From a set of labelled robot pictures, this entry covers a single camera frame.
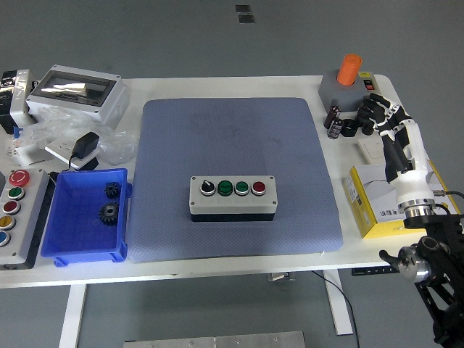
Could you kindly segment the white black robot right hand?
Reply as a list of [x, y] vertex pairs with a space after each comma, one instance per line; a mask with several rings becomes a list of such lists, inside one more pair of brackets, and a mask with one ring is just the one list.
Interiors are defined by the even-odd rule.
[[434, 194], [426, 181], [428, 157], [414, 119], [402, 105], [375, 93], [363, 99], [358, 113], [381, 137], [386, 180], [396, 190], [399, 208], [433, 205]]

